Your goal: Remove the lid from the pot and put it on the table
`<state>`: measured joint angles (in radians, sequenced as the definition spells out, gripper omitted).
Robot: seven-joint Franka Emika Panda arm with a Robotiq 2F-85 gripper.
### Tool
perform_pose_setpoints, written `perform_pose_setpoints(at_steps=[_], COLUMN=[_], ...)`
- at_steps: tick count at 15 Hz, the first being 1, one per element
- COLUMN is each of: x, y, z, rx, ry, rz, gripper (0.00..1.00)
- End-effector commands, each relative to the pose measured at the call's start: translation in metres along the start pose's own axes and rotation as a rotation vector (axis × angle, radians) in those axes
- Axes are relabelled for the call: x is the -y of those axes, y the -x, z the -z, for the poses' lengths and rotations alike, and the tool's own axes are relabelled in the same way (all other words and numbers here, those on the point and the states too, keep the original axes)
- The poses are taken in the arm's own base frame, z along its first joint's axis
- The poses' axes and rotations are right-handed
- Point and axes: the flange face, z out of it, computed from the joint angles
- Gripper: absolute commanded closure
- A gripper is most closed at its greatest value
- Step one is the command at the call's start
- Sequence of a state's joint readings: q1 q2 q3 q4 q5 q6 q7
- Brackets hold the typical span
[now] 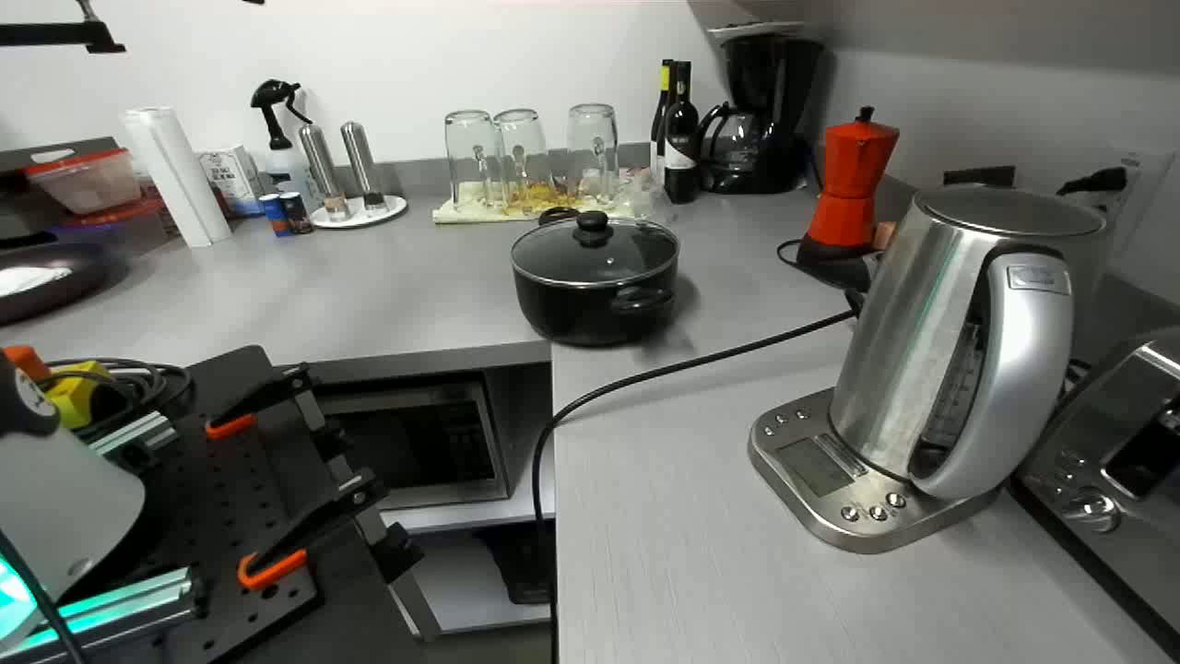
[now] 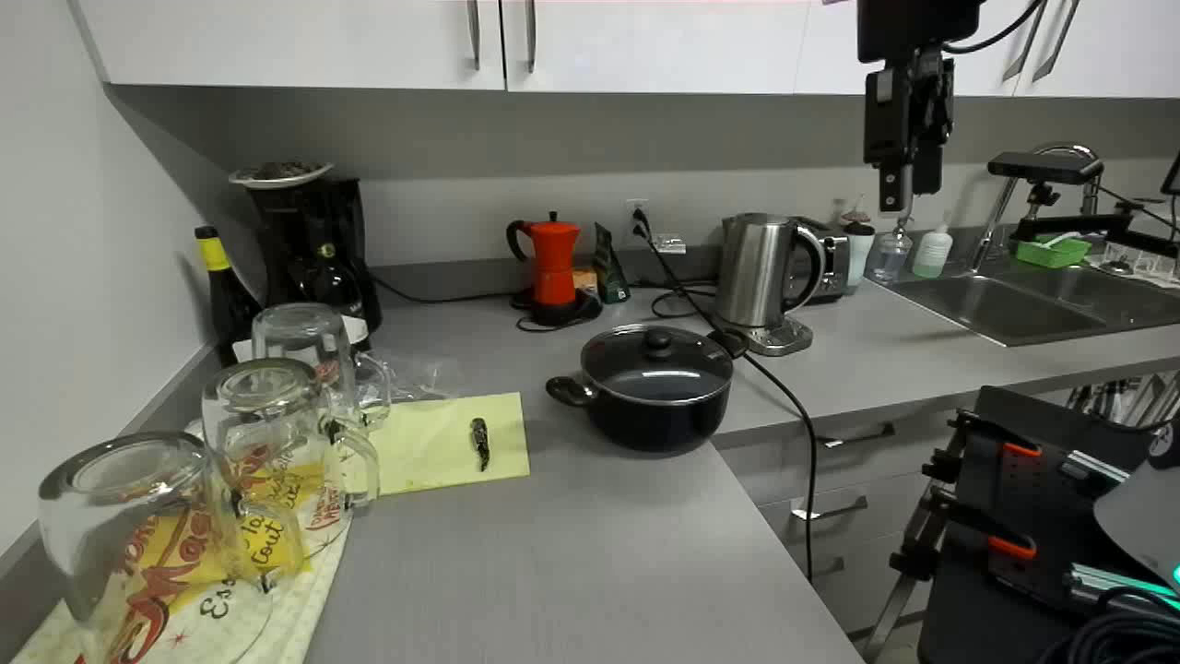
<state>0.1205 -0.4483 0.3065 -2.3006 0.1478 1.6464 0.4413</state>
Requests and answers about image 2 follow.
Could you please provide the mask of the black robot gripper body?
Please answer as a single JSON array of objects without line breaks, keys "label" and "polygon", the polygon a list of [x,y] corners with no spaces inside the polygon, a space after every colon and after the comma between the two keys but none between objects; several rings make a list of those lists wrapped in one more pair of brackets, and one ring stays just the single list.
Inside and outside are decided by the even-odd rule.
[{"label": "black robot gripper body", "polygon": [[863,159],[878,171],[878,206],[899,215],[942,190],[950,134],[955,63],[937,48],[867,78]]}]

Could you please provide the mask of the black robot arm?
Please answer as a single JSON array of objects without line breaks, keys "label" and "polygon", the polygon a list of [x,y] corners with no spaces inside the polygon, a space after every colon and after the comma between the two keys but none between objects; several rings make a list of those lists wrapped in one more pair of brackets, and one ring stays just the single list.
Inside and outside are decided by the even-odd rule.
[{"label": "black robot arm", "polygon": [[863,159],[878,206],[899,215],[942,190],[950,134],[955,63],[948,42],[977,28],[981,0],[857,0],[863,83]]}]

